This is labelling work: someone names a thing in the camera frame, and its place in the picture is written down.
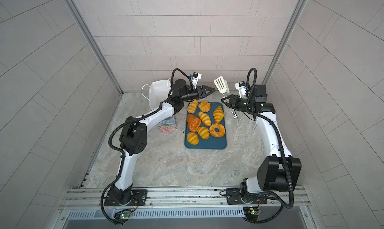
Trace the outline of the ring-shaped fake bread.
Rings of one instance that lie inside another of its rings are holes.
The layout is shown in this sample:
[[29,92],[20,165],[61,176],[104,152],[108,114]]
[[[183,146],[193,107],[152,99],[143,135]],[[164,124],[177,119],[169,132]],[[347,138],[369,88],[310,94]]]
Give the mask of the ring-shaped fake bread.
[[210,134],[213,137],[220,138],[223,137],[226,133],[225,127],[220,123],[214,123],[209,128]]

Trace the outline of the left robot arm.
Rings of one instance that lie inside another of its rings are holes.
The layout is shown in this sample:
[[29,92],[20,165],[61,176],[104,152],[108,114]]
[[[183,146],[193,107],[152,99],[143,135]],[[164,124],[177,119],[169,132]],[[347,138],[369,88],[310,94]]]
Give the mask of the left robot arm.
[[119,151],[121,162],[116,179],[106,187],[107,199],[125,206],[131,201],[133,173],[139,154],[147,146],[147,132],[164,119],[178,113],[184,106],[185,101],[203,99],[216,90],[209,86],[187,85],[183,79],[172,83],[170,95],[160,102],[157,109],[134,118],[128,117],[125,123],[119,125],[110,135],[108,144],[111,149]]

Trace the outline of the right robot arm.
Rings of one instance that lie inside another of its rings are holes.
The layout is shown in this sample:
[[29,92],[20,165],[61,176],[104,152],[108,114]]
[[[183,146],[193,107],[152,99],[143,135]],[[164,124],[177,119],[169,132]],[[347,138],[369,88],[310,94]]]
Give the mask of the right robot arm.
[[267,102],[265,85],[253,85],[241,81],[236,83],[237,95],[229,95],[222,103],[234,111],[252,115],[256,120],[264,142],[266,158],[257,175],[244,179],[239,197],[245,204],[263,198],[279,201],[283,207],[294,205],[294,190],[301,172],[299,158],[293,157],[280,134],[276,110]]

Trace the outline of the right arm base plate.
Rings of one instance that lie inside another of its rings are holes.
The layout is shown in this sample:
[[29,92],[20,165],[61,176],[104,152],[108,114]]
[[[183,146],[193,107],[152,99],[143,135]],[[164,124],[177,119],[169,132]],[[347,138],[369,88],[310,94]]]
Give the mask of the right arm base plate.
[[242,193],[240,188],[225,189],[222,191],[228,205],[265,205],[267,200],[258,194]]

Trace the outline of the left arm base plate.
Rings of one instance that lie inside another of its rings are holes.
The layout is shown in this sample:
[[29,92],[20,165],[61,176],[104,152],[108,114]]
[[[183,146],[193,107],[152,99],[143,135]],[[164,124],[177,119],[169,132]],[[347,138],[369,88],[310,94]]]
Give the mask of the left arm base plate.
[[130,190],[123,193],[123,199],[119,200],[117,196],[108,193],[104,199],[103,205],[107,207],[125,207],[125,206],[144,206],[147,199],[147,190]]

